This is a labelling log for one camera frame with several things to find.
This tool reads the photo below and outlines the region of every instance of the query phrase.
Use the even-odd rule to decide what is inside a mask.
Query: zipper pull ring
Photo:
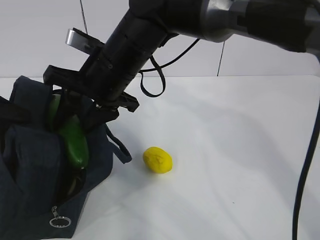
[[[52,207],[51,211],[54,218],[52,218],[49,223],[52,227],[57,229],[64,229],[71,225],[72,221],[70,218],[59,215],[57,206]]]

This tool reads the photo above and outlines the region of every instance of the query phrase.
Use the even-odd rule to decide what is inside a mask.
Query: dark blue bag
[[[28,119],[23,114],[15,116],[23,124],[14,117],[11,122],[0,117],[0,240],[72,238],[88,192],[112,171],[113,154],[123,163],[132,159],[106,125],[97,127],[86,136],[90,158],[82,188],[70,199],[57,202],[57,190],[64,184],[66,153],[61,137],[46,130],[52,94],[50,86],[21,76],[10,104],[28,110],[29,123],[23,123],[23,116]],[[83,100],[82,114],[91,104],[90,99]],[[0,104],[0,115],[8,113],[3,106]]]

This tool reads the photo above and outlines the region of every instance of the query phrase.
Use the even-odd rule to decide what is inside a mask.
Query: white table
[[[158,78],[146,87],[160,91]],[[9,96],[7,79],[0,95]],[[315,76],[167,78],[151,99],[135,79],[135,113],[109,125],[134,159],[117,159],[90,194],[75,240],[290,240],[296,187],[320,96]],[[168,151],[173,170],[150,173],[144,150]],[[299,239],[320,236],[320,155],[303,197]]]

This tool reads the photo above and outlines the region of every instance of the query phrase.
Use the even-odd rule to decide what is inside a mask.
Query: green object
[[[48,125],[53,130],[53,122],[57,113],[61,96],[54,94],[49,104]],[[57,133],[62,136],[69,163],[75,169],[85,169],[89,162],[89,148],[78,116],[66,120]]]

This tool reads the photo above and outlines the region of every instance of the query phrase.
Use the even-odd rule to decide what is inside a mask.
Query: yellow lemon toy
[[[143,153],[145,165],[157,174],[165,174],[172,169],[173,162],[169,153],[159,147],[153,146]]]

